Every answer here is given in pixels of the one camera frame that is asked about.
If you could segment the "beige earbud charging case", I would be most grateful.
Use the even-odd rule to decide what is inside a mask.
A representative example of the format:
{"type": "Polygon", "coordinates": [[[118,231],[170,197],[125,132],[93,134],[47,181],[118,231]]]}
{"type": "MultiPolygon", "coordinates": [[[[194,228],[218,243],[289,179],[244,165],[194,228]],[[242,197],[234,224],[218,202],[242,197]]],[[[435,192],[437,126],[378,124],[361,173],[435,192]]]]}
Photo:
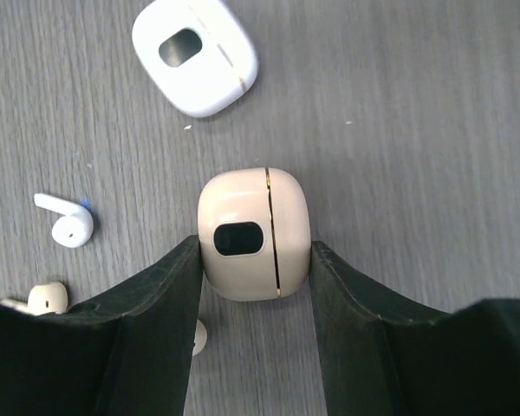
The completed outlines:
{"type": "Polygon", "coordinates": [[[309,210],[299,182],[274,167],[221,173],[198,200],[205,275],[236,302],[290,296],[309,273],[309,210]]]}

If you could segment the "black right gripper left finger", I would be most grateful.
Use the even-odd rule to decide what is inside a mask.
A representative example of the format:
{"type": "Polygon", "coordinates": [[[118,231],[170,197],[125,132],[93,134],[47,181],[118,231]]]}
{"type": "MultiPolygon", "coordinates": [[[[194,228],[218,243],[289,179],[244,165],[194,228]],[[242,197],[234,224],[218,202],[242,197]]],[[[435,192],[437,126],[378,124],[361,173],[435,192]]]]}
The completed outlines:
{"type": "Polygon", "coordinates": [[[202,282],[192,235],[63,314],[0,304],[0,415],[180,415],[202,282]]]}

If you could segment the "beige earbud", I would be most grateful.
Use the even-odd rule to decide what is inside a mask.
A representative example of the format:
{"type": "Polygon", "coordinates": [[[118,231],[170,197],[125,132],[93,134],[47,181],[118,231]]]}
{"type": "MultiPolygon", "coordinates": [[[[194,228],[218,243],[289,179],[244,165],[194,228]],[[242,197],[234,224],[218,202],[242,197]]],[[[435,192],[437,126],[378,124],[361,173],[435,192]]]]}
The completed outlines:
{"type": "Polygon", "coordinates": [[[204,350],[205,345],[207,343],[207,339],[208,333],[205,325],[200,320],[197,320],[192,349],[193,356],[198,355],[200,352],[204,350]]]}
{"type": "Polygon", "coordinates": [[[61,282],[36,285],[27,302],[2,299],[0,304],[29,315],[63,314],[68,310],[68,291],[61,282]]]}

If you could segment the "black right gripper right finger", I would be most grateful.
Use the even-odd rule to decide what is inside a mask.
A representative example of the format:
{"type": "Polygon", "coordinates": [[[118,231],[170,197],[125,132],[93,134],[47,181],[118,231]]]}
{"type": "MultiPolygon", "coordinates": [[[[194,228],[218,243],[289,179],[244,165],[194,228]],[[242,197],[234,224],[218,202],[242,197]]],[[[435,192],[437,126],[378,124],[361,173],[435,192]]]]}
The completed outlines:
{"type": "Polygon", "coordinates": [[[520,298],[446,313],[312,244],[310,297],[331,415],[520,415],[520,298]]]}

